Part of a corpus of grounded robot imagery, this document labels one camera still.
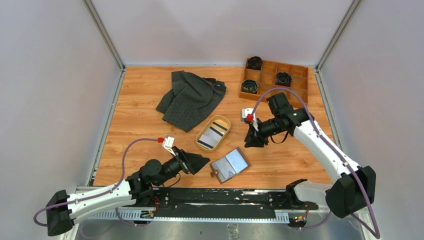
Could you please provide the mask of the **black coiled belt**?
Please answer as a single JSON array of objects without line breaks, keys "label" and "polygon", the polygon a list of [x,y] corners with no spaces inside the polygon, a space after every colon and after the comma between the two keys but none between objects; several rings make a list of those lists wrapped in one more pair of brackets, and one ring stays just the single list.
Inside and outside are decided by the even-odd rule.
[{"label": "black coiled belt", "polygon": [[275,77],[275,84],[283,87],[290,87],[292,84],[292,76],[287,72],[278,72]]},{"label": "black coiled belt", "polygon": [[263,60],[259,56],[252,56],[246,61],[246,68],[260,71],[262,69]]}]

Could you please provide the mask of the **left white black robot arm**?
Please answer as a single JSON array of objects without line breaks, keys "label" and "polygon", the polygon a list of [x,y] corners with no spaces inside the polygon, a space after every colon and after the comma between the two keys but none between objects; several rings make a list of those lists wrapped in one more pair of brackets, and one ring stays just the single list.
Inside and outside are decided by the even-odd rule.
[{"label": "left white black robot arm", "polygon": [[165,163],[148,160],[138,171],[121,182],[84,193],[57,191],[46,205],[46,227],[49,237],[70,231],[73,226],[95,214],[121,206],[149,206],[154,186],[160,186],[178,173],[195,175],[210,159],[201,154],[172,147],[174,156]]}]

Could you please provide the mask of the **aluminium frame rail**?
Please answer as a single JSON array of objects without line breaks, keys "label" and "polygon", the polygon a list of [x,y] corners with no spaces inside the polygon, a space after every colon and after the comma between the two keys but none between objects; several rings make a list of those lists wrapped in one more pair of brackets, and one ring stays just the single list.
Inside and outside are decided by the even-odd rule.
[{"label": "aluminium frame rail", "polygon": [[174,188],[152,186],[106,186],[80,194],[58,192],[58,199],[67,203],[67,210],[75,219],[77,214],[89,216],[112,209],[136,209],[144,218],[163,215],[179,205],[211,207],[258,205],[275,209],[304,209],[307,204],[325,205],[344,218],[374,202],[375,185],[364,186],[351,179],[339,179],[334,185],[314,183],[300,179],[286,186],[284,191],[258,189]]}]

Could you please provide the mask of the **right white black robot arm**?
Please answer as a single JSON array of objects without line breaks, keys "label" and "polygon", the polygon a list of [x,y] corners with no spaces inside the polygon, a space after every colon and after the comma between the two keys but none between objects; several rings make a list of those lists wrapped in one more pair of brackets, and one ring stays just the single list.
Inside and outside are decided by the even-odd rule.
[{"label": "right white black robot arm", "polygon": [[329,207],[331,213],[344,218],[372,208],[375,200],[376,172],[370,166],[360,166],[348,157],[320,128],[306,106],[295,109],[283,92],[267,98],[273,118],[261,121],[256,108],[243,108],[241,120],[249,125],[244,139],[246,148],[263,148],[280,133],[300,141],[319,161],[331,179],[331,184],[296,180],[286,186],[285,201],[292,209],[304,203]]}]

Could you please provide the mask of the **dark green coiled belt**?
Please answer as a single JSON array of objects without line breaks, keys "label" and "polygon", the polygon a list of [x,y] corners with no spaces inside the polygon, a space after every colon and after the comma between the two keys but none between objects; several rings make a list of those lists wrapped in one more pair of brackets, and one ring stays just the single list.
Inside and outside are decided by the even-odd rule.
[{"label": "dark green coiled belt", "polygon": [[257,94],[259,89],[259,84],[253,79],[245,79],[241,83],[241,91],[249,94]]}]

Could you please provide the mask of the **black coiled belt top left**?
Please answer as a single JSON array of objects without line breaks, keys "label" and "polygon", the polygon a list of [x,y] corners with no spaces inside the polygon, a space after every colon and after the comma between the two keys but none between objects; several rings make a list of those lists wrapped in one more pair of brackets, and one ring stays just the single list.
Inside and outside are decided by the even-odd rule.
[{"label": "black coiled belt top left", "polygon": [[260,71],[262,69],[263,60],[259,56],[252,56],[246,61],[246,68]]}]

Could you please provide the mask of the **white striped cards in tray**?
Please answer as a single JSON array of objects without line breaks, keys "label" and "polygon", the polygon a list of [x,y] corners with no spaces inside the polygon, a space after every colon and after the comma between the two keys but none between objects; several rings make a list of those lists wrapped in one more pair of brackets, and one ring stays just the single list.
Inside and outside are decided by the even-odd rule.
[{"label": "white striped cards in tray", "polygon": [[196,141],[202,148],[206,150],[213,150],[217,147],[218,143],[224,138],[228,132],[229,127],[222,121],[213,121],[205,128],[203,133]]}]

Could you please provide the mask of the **dark grey dotted cloth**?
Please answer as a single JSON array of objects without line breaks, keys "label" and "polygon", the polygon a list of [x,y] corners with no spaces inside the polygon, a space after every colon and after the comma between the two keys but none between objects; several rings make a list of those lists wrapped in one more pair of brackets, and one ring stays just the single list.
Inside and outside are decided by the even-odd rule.
[{"label": "dark grey dotted cloth", "polygon": [[214,111],[226,91],[223,81],[184,70],[173,71],[171,90],[162,97],[156,110],[163,114],[163,121],[188,133]]}]

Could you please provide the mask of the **black coiled belt middle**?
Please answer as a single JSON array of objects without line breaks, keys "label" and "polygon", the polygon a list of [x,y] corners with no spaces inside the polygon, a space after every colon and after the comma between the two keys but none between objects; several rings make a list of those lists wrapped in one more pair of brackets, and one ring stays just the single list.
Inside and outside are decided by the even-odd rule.
[{"label": "black coiled belt middle", "polygon": [[292,84],[292,76],[287,72],[278,72],[275,77],[275,84],[283,87],[290,87]]}]

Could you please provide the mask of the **oval wooden card tray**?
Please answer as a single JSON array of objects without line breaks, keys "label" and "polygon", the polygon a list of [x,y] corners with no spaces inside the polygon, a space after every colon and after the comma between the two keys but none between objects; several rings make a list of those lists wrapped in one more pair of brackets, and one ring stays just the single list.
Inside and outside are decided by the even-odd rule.
[{"label": "oval wooden card tray", "polygon": [[[212,150],[207,150],[207,149],[204,149],[203,147],[201,147],[198,143],[197,143],[197,140],[199,139],[199,137],[200,137],[200,134],[201,133],[203,133],[203,131],[206,129],[206,127],[208,127],[209,126],[209,124],[211,124],[212,122],[214,122],[214,121],[222,121],[222,122],[224,122],[224,124],[226,125],[226,126],[228,126],[229,127],[229,130],[228,130],[228,132],[224,135],[224,137],[223,137],[223,139],[218,143],[218,145],[216,146],[216,148],[215,149],[212,149]],[[230,132],[230,130],[231,130],[231,127],[232,127],[232,123],[231,123],[231,121],[228,119],[228,118],[226,118],[226,117],[224,117],[224,116],[222,116],[222,115],[215,115],[215,116],[213,116],[210,120],[209,120],[209,122],[203,127],[203,129],[198,133],[198,135],[196,136],[196,138],[195,138],[195,142],[196,142],[196,144],[203,150],[203,151],[205,151],[205,152],[207,152],[207,153],[211,153],[211,152],[214,152],[217,148],[218,148],[218,146],[222,143],[222,141],[225,139],[225,137],[229,134],[229,132]]]}]

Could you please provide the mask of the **wooden compartment tray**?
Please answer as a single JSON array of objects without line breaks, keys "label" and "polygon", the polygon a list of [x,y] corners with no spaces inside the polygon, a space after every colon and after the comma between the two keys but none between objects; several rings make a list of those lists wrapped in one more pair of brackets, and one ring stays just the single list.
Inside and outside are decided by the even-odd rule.
[{"label": "wooden compartment tray", "polygon": [[[244,65],[238,97],[246,100],[257,101],[266,91],[269,93],[262,99],[263,102],[273,94],[284,93],[295,108],[302,107],[301,101],[306,105],[309,103],[309,69],[306,66],[264,60],[261,70],[247,69],[247,60]],[[291,75],[292,83],[290,87],[275,84],[276,75],[279,72],[286,72]],[[242,82],[246,79],[254,80],[258,83],[257,94],[241,91]]]}]

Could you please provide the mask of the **brown leather card holder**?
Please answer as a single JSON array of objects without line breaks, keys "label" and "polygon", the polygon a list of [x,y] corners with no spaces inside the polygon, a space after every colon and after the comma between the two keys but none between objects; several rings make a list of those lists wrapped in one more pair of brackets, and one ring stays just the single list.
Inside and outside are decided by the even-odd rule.
[{"label": "brown leather card holder", "polygon": [[241,148],[236,147],[209,166],[211,169],[210,176],[216,178],[220,184],[223,184],[247,170],[251,164]]}]

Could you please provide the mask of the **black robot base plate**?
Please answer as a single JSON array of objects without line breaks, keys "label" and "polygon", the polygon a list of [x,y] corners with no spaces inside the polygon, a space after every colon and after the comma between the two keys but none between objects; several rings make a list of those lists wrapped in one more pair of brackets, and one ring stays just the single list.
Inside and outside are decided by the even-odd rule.
[{"label": "black robot base plate", "polygon": [[154,188],[158,199],[137,201],[135,208],[158,206],[156,216],[199,219],[274,219],[276,211],[318,210],[312,202],[291,205],[283,189]]}]

